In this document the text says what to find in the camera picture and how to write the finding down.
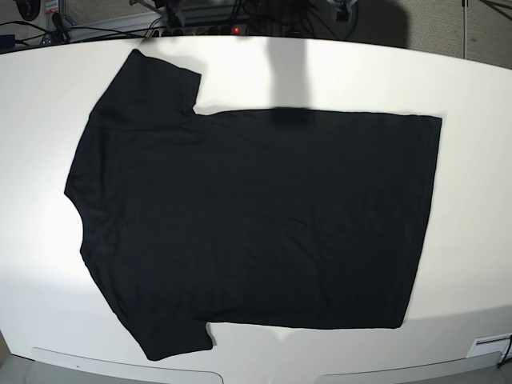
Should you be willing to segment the black T-shirt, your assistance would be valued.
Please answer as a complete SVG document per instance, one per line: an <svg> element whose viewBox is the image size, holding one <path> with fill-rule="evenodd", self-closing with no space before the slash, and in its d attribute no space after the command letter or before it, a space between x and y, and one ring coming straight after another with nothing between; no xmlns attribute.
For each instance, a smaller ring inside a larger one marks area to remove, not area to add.
<svg viewBox="0 0 512 384"><path fill-rule="evenodd" d="M399 328L442 120L199 115L200 82L131 51L90 112L66 180L82 259L145 356L210 350L212 322Z"/></svg>

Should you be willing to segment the black power strip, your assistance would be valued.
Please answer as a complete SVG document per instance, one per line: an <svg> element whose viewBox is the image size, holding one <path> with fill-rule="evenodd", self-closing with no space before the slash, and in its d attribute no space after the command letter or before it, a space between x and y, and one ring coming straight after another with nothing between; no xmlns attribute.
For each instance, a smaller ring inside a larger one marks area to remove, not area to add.
<svg viewBox="0 0 512 384"><path fill-rule="evenodd" d="M211 25L211 26L188 26L181 28L173 28L170 30L162 30L158 34L153 33L153 37L167 36L239 36L246 33L245 25Z"/></svg>

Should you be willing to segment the white label sticker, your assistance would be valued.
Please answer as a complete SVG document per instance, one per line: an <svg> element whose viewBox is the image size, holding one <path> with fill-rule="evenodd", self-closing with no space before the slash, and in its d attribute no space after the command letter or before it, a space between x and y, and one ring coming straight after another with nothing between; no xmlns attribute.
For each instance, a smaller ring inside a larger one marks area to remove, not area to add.
<svg viewBox="0 0 512 384"><path fill-rule="evenodd" d="M496 352L499 352L501 354L501 357L504 357L509 344L509 335L494 338L478 338L474 341L466 357L472 358Z"/></svg>

